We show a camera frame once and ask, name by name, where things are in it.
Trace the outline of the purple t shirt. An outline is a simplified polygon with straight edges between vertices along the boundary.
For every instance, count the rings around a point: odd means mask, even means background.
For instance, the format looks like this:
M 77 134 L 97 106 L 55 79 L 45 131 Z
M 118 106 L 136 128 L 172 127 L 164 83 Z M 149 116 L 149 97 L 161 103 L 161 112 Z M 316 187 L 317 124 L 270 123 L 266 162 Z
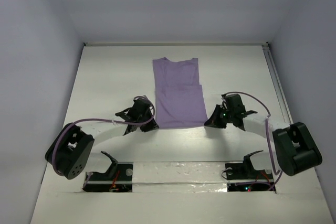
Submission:
M 207 113 L 198 59 L 154 59 L 156 121 L 162 129 L 203 126 Z

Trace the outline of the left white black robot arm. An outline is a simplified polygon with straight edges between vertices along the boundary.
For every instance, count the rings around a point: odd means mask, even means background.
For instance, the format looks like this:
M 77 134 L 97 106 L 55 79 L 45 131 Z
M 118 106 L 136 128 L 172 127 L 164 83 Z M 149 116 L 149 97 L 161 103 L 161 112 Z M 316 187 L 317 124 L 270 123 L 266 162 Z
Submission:
M 137 129 L 157 130 L 155 107 L 146 96 L 133 99 L 133 106 L 117 112 L 122 120 L 88 118 L 68 123 L 45 154 L 54 172 L 68 180 L 83 172 L 94 145 L 115 137 L 126 136 Z

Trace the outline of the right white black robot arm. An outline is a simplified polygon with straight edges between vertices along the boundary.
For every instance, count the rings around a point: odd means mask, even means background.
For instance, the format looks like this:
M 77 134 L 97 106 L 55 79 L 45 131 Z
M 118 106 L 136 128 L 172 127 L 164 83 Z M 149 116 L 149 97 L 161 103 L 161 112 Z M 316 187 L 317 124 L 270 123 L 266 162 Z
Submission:
M 322 155 L 304 123 L 281 123 L 256 111 L 246 111 L 244 106 L 229 109 L 219 104 L 204 123 L 205 126 L 217 129 L 225 129 L 227 124 L 273 142 L 278 165 L 288 176 L 322 163 Z

